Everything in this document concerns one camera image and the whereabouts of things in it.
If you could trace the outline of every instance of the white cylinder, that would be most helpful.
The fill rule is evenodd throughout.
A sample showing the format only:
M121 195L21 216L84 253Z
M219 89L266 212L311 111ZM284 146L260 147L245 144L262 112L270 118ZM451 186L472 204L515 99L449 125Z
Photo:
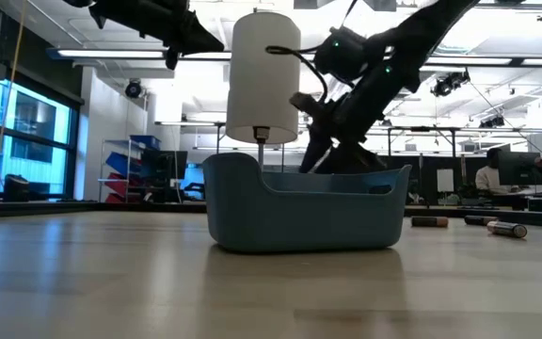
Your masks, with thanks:
M288 100L299 89L300 61L265 52L268 45L300 49L300 30L281 14L257 12L233 28L227 135L256 143L253 127L269 127L267 143L296 140L298 112Z

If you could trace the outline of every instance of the white shirt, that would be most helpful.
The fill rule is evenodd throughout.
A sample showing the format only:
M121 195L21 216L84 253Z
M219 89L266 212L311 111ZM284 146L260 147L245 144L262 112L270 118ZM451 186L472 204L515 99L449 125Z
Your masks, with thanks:
M490 191L493 194L507 194L511 186L502 186L499 181L499 170L485 166L476 172L476 188Z

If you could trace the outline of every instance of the computer monitor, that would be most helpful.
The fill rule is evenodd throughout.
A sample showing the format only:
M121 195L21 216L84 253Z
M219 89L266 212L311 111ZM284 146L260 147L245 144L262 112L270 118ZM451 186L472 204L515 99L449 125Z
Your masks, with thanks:
M505 186L541 186L542 174L534 160L539 153L499 152L499 181Z
M141 155L142 178L185 178L187 166L186 151L156 151L146 150Z

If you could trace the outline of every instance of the ceiling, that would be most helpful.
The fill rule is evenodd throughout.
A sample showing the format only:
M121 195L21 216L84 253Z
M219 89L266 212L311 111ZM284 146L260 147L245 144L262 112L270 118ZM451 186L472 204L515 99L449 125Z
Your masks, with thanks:
M63 48L101 49L162 49L162 43L153 38L141 39L138 34L120 24L108 22L100 30L88 10L73 8L62 0L29 0L26 26ZM290 0L228 0L191 1L200 22L213 35L231 49L233 25L253 8L269 9L290 16L301 30L304 47L322 42L328 30L340 25L350 0L335 0L319 9L293 10ZM0 0L0 8L19 18L22 1ZM412 9L399 8L397 12L374 12L359 2L346 25L362 35L370 36L398 25ZM538 12L503 9L473 9L448 34L440 46L441 53L483 56L542 56L542 22L536 20ZM140 77L149 84L149 90L164 92L167 86L181 89L183 113L218 114L212 119L223 121L227 106L228 62L182 61L176 72L166 70L162 61L107 61L96 63L98 74L110 84L124 87L128 78ZM503 105L511 121L524 121L525 106L542 94L542 69L470 69L472 85L456 90L446 98L435 98L430 87L441 73L428 73L418 93L407 101L395 101L387 109L393 124L419 125L474 125L490 114L491 105ZM302 68L301 90L321 90L312 73Z

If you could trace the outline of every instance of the battery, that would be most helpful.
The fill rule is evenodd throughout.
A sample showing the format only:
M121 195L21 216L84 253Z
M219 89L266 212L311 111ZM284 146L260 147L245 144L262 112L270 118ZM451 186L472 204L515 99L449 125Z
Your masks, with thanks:
M523 238L528 234L526 227L509 222L491 221L486 226L488 231L496 235L504 235L514 238Z
M413 217L411 218L413 227L449 227L449 219L444 217Z
M497 217L466 216L466 225L487 226L490 221L499 221Z

